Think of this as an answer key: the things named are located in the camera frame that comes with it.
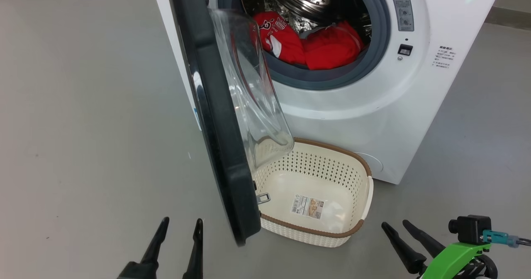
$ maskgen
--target baseboard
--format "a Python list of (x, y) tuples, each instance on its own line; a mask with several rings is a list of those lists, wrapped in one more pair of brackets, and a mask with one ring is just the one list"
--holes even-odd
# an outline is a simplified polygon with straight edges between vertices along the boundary
[(531, 30), (531, 13), (492, 7), (485, 22), (516, 29)]

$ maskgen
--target white washing machine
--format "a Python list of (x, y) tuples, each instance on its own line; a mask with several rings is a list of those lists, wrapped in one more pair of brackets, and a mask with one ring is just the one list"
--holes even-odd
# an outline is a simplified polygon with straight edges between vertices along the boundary
[[(157, 2), (197, 112), (170, 3)], [(357, 152), (375, 179), (398, 184), (494, 0), (363, 2), (372, 40), (354, 63), (310, 71), (266, 59), (294, 137)], [(209, 7), (242, 10), (240, 0), (209, 0)]]

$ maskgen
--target floor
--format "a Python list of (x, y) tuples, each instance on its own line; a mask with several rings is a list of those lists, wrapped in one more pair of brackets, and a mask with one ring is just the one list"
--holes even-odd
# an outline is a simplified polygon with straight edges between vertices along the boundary
[[(0, 0), (0, 277), (104, 279), (170, 217), (158, 277), (188, 265), (205, 221), (206, 279), (410, 279), (380, 224), (443, 244), (470, 213), (531, 237), (531, 32), (485, 24), (398, 186), (325, 249), (262, 231), (237, 247), (155, 0)], [(493, 246), (503, 278), (531, 249)]]

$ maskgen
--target laundry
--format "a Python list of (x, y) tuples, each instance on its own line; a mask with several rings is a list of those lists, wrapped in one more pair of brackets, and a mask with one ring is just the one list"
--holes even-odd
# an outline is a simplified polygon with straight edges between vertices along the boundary
[(335, 69), (356, 60), (364, 47), (358, 33), (343, 21), (301, 40), (309, 69)]
[(254, 16), (260, 28), (262, 46), (267, 52), (289, 64), (306, 65), (300, 38), (277, 12), (262, 12)]
[(364, 47), (358, 33), (345, 21), (300, 39), (277, 12), (262, 12), (254, 19), (260, 28), (264, 50), (286, 63), (306, 65), (311, 70), (350, 64)]

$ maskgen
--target white laundry basket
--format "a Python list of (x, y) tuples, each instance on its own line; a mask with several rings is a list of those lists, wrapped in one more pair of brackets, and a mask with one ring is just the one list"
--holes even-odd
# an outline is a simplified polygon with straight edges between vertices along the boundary
[(262, 228), (304, 243), (338, 247), (358, 231), (373, 194), (368, 164), (333, 145), (295, 139), (293, 151), (254, 173)]

